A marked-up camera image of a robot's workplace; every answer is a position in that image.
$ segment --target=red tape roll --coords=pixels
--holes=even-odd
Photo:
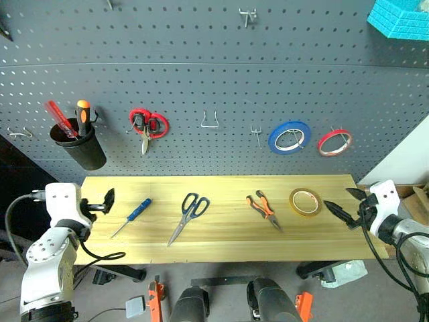
[[[326,141],[333,138],[334,136],[342,136],[346,142],[336,150],[333,150],[333,151],[322,150],[323,144],[325,144]],[[319,140],[319,142],[317,142],[317,150],[323,156],[338,156],[339,154],[343,153],[345,150],[349,148],[352,141],[353,141],[352,135],[349,131],[347,131],[346,129],[336,129],[332,132],[328,132],[323,138]]]

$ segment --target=pliers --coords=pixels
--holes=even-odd
[[[277,228],[279,231],[283,231],[283,229],[280,227],[277,218],[275,218],[274,211],[272,211],[269,208],[268,200],[265,197],[265,195],[260,190],[256,190],[256,195],[261,199],[263,208],[259,206],[255,201],[253,201],[252,196],[247,196],[246,201],[249,204],[250,207],[254,208],[257,212],[259,212],[263,218],[268,219],[271,221],[273,226]]]

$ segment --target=wooden tabletop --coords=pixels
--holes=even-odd
[[[347,187],[355,187],[350,175],[90,176],[82,186],[82,197],[89,203],[102,203],[110,188],[115,188],[116,197],[108,215],[97,213],[86,246],[100,256],[127,253],[124,258],[104,264],[373,258],[361,230],[350,231],[324,205],[317,216],[306,218],[295,213],[289,204],[294,189],[307,188],[355,216],[359,202],[345,190]],[[283,233],[246,203],[247,195],[253,195],[260,203],[255,195],[258,189],[266,195]],[[182,217],[181,204],[188,193],[209,198],[210,207],[167,247]],[[152,204],[110,239],[146,198],[151,198]],[[373,240],[380,256],[387,258],[383,243]],[[79,248],[76,264],[88,264],[91,260]]]

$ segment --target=gray floor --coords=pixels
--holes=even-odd
[[[400,274],[396,262],[386,261],[389,268]],[[340,288],[325,289],[316,279],[301,280],[294,270],[297,263],[234,263],[234,264],[168,264],[147,267],[147,278],[134,283],[126,278],[117,278],[104,285],[92,285],[91,271],[75,291],[74,306],[79,311],[77,321],[86,322],[98,312],[125,307],[131,297],[144,295],[147,286],[159,274],[161,282],[168,287],[168,297],[162,302],[164,320],[180,293],[190,285],[193,278],[262,275],[275,280],[291,298],[306,290],[314,295],[311,322],[336,321],[417,321],[416,304],[409,292],[392,282],[375,260],[366,260],[368,275]],[[0,302],[19,295],[23,270],[17,262],[0,262]],[[230,285],[206,288],[210,296],[208,322],[248,321],[246,286]],[[18,322],[18,300],[0,305],[1,321]],[[149,311],[132,319],[126,319],[122,311],[109,312],[95,322],[150,321]]]

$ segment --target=pegboard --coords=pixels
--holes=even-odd
[[[0,133],[58,180],[87,175],[367,174],[427,116],[425,43],[388,40],[366,23],[373,1],[6,1],[0,40]],[[256,8],[244,28],[238,8]],[[49,138],[43,103],[69,117],[79,99],[100,114],[107,164],[83,170]],[[165,115],[170,131],[145,156],[128,113]],[[200,127],[203,111],[220,127]],[[301,120],[300,152],[269,151],[271,131]],[[261,126],[262,149],[250,126]],[[330,127],[352,132],[344,154],[324,158]]]

